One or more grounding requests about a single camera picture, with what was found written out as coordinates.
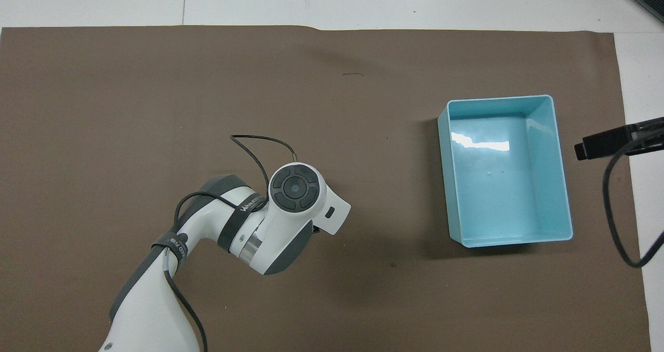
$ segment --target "white surface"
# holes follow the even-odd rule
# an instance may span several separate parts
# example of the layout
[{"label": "white surface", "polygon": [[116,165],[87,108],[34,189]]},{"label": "white surface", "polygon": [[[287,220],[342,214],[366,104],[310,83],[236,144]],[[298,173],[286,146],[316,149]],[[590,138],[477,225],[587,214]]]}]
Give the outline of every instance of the white surface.
[{"label": "white surface", "polygon": [[[0,26],[182,23],[629,33],[616,35],[627,121],[664,116],[664,24],[632,0],[0,0]],[[641,250],[662,229],[663,160],[630,159]],[[652,350],[664,352],[664,252],[643,282]]]},{"label": "white surface", "polygon": [[[664,33],[616,35],[628,123],[664,116]],[[664,230],[664,151],[629,158],[643,255]],[[643,268],[652,350],[664,350],[664,250]]]}]

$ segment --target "robotic arm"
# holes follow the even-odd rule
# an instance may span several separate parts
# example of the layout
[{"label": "robotic arm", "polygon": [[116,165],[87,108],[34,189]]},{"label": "robotic arm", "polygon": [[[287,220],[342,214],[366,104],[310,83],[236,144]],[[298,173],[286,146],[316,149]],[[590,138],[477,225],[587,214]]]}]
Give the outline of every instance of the robotic arm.
[{"label": "robotic arm", "polygon": [[339,231],[351,206],[305,163],[279,168],[270,200],[235,175],[214,177],[201,188],[175,228],[162,235],[125,283],[111,307],[111,330],[100,351],[199,350],[196,336],[164,276],[172,276],[203,238],[260,274],[286,269],[314,232]]}]

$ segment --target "light blue tray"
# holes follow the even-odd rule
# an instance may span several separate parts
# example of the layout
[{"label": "light blue tray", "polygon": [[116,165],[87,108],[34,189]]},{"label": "light blue tray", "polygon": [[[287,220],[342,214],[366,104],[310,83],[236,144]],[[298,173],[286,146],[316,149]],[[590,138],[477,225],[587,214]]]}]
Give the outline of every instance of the light blue tray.
[{"label": "light blue tray", "polygon": [[572,238],[550,95],[451,100],[438,136],[452,239],[483,247]]}]

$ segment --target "round gray button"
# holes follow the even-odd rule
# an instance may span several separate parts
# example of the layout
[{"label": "round gray button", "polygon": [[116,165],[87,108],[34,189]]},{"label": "round gray button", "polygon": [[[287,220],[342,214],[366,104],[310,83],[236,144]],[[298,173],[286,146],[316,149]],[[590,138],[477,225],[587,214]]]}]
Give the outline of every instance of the round gray button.
[{"label": "round gray button", "polygon": [[307,193],[307,183],[300,177],[290,177],[284,184],[284,193],[290,199],[300,199]]}]

